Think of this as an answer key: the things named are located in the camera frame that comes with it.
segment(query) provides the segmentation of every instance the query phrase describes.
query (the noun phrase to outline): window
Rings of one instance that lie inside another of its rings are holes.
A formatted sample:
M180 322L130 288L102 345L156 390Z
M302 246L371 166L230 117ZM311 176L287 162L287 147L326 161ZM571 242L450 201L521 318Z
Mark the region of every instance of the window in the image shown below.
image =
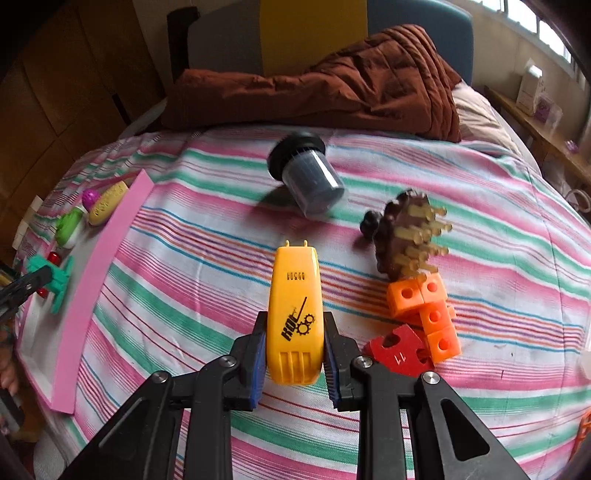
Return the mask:
M539 19L536 14L520 0L472 0L477 4L502 12L509 20L529 30L554 52L570 63L574 68L573 58L566 46L550 26Z
M507 16L509 20L519 23L532 33L538 33L538 21L535 13L526 4L519 0L509 0L508 6L509 11L507 12Z
M564 43L562 43L562 40L546 22L542 21L540 21L540 40L547 44L558 55L563 56L567 62L571 62L572 57L570 52L566 49Z
M503 11L505 9L505 1L504 0L476 0L479 4L484 5L491 10Z

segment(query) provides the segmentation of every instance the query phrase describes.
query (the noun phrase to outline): orange connecting cube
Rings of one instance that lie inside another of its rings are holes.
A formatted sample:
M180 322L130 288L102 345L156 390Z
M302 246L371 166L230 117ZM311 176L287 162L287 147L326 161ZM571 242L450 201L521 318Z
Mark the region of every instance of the orange connecting cube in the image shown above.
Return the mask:
M386 293L390 315L412 325L422 325L433 363L462 353L452 320L456 311L447 304L447 291L438 273L426 281L416 278L391 283Z
M452 307L448 307L445 301L434 301L420 307L418 312L421 316L425 335L431 335L452 325L450 308Z
M447 291L439 273L428 275L427 281L422 282L419 288L421 289L421 296L425 303L447 300Z
M439 364L449 358L461 355L462 347L457 337L456 328L450 326L427 335L427 343L431 350L431 359L434 364Z
M424 303L416 278L400 280L388 285L386 299L392 318L416 311Z

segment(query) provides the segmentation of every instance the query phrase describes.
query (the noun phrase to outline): wooden cabinet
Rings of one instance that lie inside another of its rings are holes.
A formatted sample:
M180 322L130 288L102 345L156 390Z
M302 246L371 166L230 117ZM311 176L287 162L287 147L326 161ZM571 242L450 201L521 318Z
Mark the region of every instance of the wooden cabinet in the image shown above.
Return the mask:
M164 98L132 0L71 0L0 82L0 261L35 195Z

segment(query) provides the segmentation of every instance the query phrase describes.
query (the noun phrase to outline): green toy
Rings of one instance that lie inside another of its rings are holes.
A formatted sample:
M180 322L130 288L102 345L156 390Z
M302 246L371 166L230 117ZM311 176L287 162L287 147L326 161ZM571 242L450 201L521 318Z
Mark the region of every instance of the green toy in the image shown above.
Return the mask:
M63 248L73 248L82 230L84 230L84 211L74 207L57 222L56 243Z
M68 289L68 282L72 275L72 268L74 268L74 258L68 257L63 268L56 267L53 263L47 261L40 255L35 255L28 262L27 270L29 272L36 272L41 267L50 267L51 276L53 277L51 282L45 285L45 288L50 292L54 293L53 305L51 306L51 313L55 315L60 311L61 304L66 296Z

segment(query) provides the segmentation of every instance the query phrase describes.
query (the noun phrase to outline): pink toy ball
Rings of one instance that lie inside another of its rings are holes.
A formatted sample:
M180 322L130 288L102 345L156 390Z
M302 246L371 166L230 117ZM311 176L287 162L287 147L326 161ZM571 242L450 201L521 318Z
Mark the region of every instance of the pink toy ball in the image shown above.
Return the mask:
M82 206L87 212L90 212L96 201L100 198L100 192L93 189L87 189L82 193Z

